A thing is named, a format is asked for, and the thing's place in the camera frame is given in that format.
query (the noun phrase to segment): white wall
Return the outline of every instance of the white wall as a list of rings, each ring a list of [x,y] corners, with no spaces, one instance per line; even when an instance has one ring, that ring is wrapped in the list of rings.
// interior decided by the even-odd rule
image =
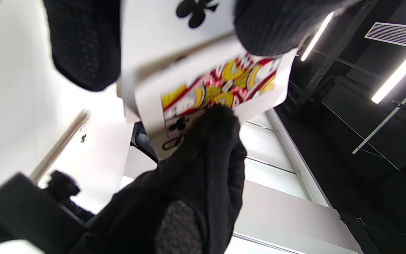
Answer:
[[[105,133],[108,130],[103,130],[107,127],[103,122],[118,118],[120,112],[116,109],[120,108],[123,114],[121,101],[115,99],[115,89],[90,93],[54,69],[42,1],[3,0],[0,4],[0,184],[18,171],[29,175],[83,108],[92,110],[92,119],[98,119],[96,128],[104,133],[100,137],[104,147],[98,149],[111,147],[110,140],[120,137],[116,131],[126,128],[114,126],[109,129],[110,137]],[[120,167],[106,162],[111,160],[89,163],[92,168],[89,172],[100,167],[106,170]],[[123,172],[123,168],[124,165],[118,170]],[[98,181],[100,174],[82,183],[86,186],[83,188],[94,184],[99,190],[103,188],[103,182]]]

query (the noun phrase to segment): fluorescent light tube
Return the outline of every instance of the fluorescent light tube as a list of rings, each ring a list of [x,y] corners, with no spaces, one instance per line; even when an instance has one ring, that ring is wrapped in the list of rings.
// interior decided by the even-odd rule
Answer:
[[[305,61],[306,58],[309,56],[309,54],[311,53],[311,50],[313,50],[314,45],[316,45],[316,42],[319,40],[320,36],[322,35],[322,33],[324,32],[325,28],[327,28],[328,23],[330,22],[330,19],[332,19],[334,12],[330,13],[324,20],[324,22],[322,22],[322,25],[319,28],[319,31],[317,31],[316,35],[314,36],[313,40],[311,41],[311,43],[309,44],[308,48],[306,48],[305,53],[303,53],[302,58],[300,58],[302,61]]]
[[[391,75],[391,77],[380,87],[380,89],[372,97],[372,101],[379,103],[385,96],[402,80],[406,75],[406,59],[399,68]]]

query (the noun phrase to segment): black object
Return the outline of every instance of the black object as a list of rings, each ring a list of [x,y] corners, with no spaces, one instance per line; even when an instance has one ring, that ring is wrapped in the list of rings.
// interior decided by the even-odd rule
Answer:
[[[70,200],[70,196],[76,196],[79,188],[76,182],[68,175],[55,170],[51,174],[48,187],[44,189],[58,204],[62,204],[83,222],[92,219],[93,214]]]
[[[44,0],[55,67],[89,91],[114,83],[121,69],[120,0]]]
[[[316,86],[311,92],[303,92],[290,81],[290,89],[288,90],[287,100],[283,103],[285,109],[294,117],[298,117],[302,121],[310,122],[317,119],[318,109],[322,105],[322,99],[335,85],[336,82],[341,82],[348,79],[342,76],[330,76]]]
[[[208,6],[213,0],[200,0],[198,3],[195,0],[184,0],[176,8],[176,16],[185,18],[191,15],[189,19],[189,27],[195,29],[203,24],[206,18],[205,10],[215,12],[219,4]]]
[[[278,56],[298,47],[326,16],[358,0],[237,0],[235,30],[246,50]]]
[[[67,190],[58,196],[76,192],[65,179],[58,179],[55,187],[60,187],[60,182]],[[0,227],[5,230],[1,241],[6,241],[7,235],[26,239],[46,253],[68,252],[86,231],[76,215],[21,174],[0,187]]]
[[[142,122],[137,122],[134,124],[133,135],[131,136],[131,146],[139,149],[154,162],[158,163],[159,159],[156,156],[153,147],[151,147],[150,139],[147,136],[147,132],[145,132],[145,129],[143,128]]]

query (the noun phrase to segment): ceiling vent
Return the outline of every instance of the ceiling vent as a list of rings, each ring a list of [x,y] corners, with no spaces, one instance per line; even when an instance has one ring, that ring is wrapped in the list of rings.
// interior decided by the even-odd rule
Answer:
[[[364,38],[406,47],[406,25],[376,22]]]

